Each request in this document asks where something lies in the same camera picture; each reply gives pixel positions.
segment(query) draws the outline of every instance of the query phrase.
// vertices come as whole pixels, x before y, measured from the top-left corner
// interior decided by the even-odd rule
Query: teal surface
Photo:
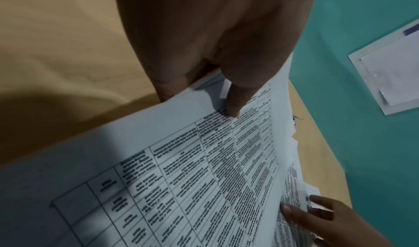
[[[354,209],[398,247],[418,246],[419,109],[384,116],[347,56],[417,18],[419,0],[316,0],[290,74]]]

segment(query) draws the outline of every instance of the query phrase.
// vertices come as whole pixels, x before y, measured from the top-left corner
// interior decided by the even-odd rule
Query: hand
[[[315,233],[319,247],[393,247],[376,229],[363,220],[350,207],[340,201],[321,196],[310,200],[330,210],[308,209],[308,213],[288,204],[281,212],[288,222],[294,222]]]
[[[314,0],[117,0],[128,39],[161,101],[220,67],[228,113],[282,67]]]

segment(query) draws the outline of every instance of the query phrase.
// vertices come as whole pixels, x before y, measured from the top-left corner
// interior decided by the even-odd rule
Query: wooden desk
[[[158,103],[114,0],[1,0],[0,162]],[[350,205],[345,175],[290,86],[304,180]]]

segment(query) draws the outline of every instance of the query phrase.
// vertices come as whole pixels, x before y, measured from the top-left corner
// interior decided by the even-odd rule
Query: light brown wooden surface
[[[158,103],[114,0],[0,0],[0,164]],[[304,180],[350,205],[345,175],[290,86]]]

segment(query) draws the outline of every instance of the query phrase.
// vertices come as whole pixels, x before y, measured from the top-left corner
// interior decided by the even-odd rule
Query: curled page
[[[0,245],[270,245],[288,170],[290,64],[237,119],[215,73],[1,169]]]

